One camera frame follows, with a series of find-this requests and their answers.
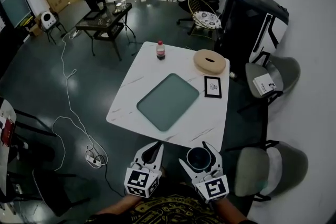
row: black cup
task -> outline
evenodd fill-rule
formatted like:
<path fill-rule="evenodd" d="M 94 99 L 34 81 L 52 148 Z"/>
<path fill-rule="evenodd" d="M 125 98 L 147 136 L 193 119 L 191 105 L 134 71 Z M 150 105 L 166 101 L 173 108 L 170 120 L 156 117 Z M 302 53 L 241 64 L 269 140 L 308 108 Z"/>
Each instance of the black cup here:
<path fill-rule="evenodd" d="M 194 147 L 188 151 L 187 161 L 195 170 L 204 170 L 210 165 L 211 155 L 203 147 Z"/>

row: plastic bottle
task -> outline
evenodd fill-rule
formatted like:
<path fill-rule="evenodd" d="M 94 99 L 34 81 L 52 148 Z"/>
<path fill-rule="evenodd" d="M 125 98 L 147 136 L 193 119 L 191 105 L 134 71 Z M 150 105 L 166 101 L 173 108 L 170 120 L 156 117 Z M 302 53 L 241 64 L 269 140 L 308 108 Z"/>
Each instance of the plastic bottle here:
<path fill-rule="evenodd" d="M 162 41 L 159 41 L 156 46 L 156 56 L 158 60 L 163 60 L 166 57 L 164 45 Z"/>

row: dark green floor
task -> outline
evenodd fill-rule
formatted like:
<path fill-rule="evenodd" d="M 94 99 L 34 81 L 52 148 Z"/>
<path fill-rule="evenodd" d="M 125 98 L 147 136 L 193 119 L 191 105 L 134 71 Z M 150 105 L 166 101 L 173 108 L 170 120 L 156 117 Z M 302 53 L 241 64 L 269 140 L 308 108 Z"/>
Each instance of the dark green floor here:
<path fill-rule="evenodd" d="M 88 7 L 84 2 L 72 4 L 61 12 L 60 19 L 69 30 L 87 12 Z M 176 20 L 184 17 L 188 17 L 188 13 L 181 10 L 177 3 L 133 2 L 128 25 L 135 32 L 139 42 L 162 40 L 168 45 L 189 46 L 195 50 L 211 48 L 213 44 L 209 39 L 190 37 L 186 34 L 191 23 L 176 25 Z M 58 41 L 57 45 L 49 43 L 46 35 L 24 44 L 0 81 L 0 95 L 14 108 L 39 117 L 48 126 L 61 115 L 75 118 L 68 107 L 60 59 L 64 44 L 61 42 L 58 30 L 54 31 L 54 37 Z M 126 168 L 133 160 L 136 151 L 153 142 L 153 139 L 108 123 L 106 115 L 135 58 L 131 54 L 139 49 L 140 45 L 138 48 L 134 44 L 129 46 L 123 30 L 117 38 L 122 57 L 122 61 L 119 61 L 110 43 L 105 41 L 94 43 L 95 57 L 91 54 L 90 39 L 84 33 L 74 40 L 67 39 L 64 54 L 65 72 L 69 74 L 74 68 L 77 69 L 77 73 L 69 79 L 71 104 L 88 133 L 107 151 L 108 180 L 117 191 L 123 193 Z M 228 175 L 231 188 L 238 152 L 224 153 L 225 148 L 256 142 L 261 135 L 261 116 L 258 108 L 250 109 L 242 115 L 236 112 L 250 99 L 251 95 L 246 84 L 230 80 L 222 156 L 224 172 Z M 70 219 L 73 223 L 83 223 L 90 214 L 111 205 L 119 197 L 108 188 L 104 179 L 105 168 L 92 169 L 87 164 L 84 158 L 86 146 L 89 144 L 87 137 L 67 120 L 60 120 L 55 126 L 55 131 L 62 136 L 67 151 L 64 165 L 59 172 L 73 173 L 80 177 L 67 180 L 69 196 L 73 200 L 89 196 L 91 201 L 71 209 L 61 218 L 56 218 L 44 204 L 40 204 L 33 215 L 38 203 L 21 202 L 23 215 L 31 222 L 57 223 L 62 219 Z M 60 165 L 64 151 L 59 138 L 29 132 L 20 134 L 30 140 L 45 143 L 55 150 L 54 161 L 51 164 L 45 163 L 45 167 L 55 169 Z M 187 150 L 165 143 L 163 166 L 173 180 L 186 178 L 178 158 L 184 157 Z M 12 172 L 18 171 L 28 176 L 31 175 L 29 169 L 28 165 L 16 160 L 9 166 Z M 246 213 L 244 206 L 248 206 L 248 203 L 244 199 L 235 199 L 234 203 Z"/>

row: white marker cube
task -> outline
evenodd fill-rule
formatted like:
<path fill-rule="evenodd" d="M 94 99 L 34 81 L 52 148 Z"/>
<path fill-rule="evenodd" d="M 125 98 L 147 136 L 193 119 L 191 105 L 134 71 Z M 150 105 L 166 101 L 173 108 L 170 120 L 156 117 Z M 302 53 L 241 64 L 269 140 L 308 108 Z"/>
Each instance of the white marker cube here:
<path fill-rule="evenodd" d="M 159 185 L 159 175 L 127 168 L 124 185 L 128 194 L 149 198 Z"/>
<path fill-rule="evenodd" d="M 206 204 L 222 199 L 229 194 L 226 175 L 198 183 L 195 185 L 195 188 Z"/>

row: gray tray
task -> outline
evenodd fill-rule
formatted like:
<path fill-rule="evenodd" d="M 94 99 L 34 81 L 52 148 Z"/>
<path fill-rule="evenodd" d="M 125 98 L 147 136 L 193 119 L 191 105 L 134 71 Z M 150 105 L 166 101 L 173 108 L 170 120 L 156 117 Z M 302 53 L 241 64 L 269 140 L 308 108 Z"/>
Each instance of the gray tray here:
<path fill-rule="evenodd" d="M 198 90 L 171 73 L 137 104 L 137 109 L 160 131 L 165 132 L 199 96 Z"/>

